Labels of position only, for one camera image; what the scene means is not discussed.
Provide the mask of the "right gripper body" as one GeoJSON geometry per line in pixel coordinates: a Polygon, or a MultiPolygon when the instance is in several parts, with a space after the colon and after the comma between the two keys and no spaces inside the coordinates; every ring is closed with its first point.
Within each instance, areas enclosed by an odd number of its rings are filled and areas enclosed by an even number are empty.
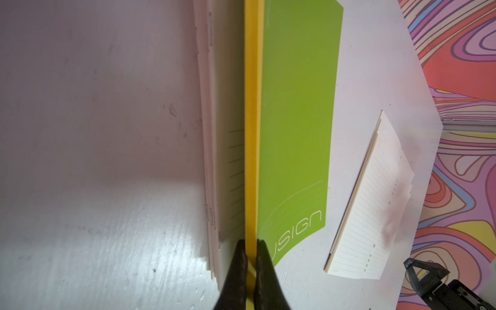
{"type": "Polygon", "coordinates": [[[458,280],[453,280],[449,284],[440,283],[428,293],[428,306],[436,310],[495,310],[495,306],[483,300],[458,280]]]}

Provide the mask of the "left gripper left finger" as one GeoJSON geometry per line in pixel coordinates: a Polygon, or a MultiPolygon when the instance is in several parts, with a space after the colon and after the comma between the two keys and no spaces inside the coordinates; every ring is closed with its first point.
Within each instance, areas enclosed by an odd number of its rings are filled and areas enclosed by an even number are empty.
{"type": "Polygon", "coordinates": [[[214,310],[246,310],[248,259],[245,240],[237,241],[226,281],[214,310]]]}

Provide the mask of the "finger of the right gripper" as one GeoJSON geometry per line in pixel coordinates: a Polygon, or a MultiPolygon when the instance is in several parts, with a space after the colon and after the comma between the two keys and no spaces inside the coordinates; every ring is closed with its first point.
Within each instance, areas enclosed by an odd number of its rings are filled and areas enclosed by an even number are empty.
{"type": "Polygon", "coordinates": [[[406,274],[414,292],[427,306],[444,306],[434,292],[442,286],[449,271],[439,263],[423,262],[414,258],[404,261],[406,274]]]}

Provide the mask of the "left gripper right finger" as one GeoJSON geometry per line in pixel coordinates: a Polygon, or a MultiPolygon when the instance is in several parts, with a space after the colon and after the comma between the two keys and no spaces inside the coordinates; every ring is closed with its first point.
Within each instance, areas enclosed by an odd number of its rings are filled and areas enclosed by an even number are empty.
{"type": "Polygon", "coordinates": [[[280,287],[267,244],[263,240],[257,240],[253,302],[256,310],[290,310],[280,287]]]}

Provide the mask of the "orange cover notebook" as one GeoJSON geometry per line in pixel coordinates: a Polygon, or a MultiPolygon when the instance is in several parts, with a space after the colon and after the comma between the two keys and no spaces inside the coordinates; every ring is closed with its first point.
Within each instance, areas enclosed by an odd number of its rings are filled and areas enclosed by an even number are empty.
{"type": "Polygon", "coordinates": [[[393,125],[381,112],[324,267],[327,274],[381,278],[414,176],[393,125]]]}

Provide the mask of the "green cover notebook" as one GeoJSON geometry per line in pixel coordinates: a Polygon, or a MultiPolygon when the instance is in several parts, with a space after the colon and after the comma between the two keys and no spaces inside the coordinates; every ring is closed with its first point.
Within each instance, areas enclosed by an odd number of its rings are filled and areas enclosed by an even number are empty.
{"type": "Polygon", "coordinates": [[[275,266],[326,223],[343,6],[195,1],[209,269],[219,292],[237,241],[255,309],[257,240],[275,266]]]}

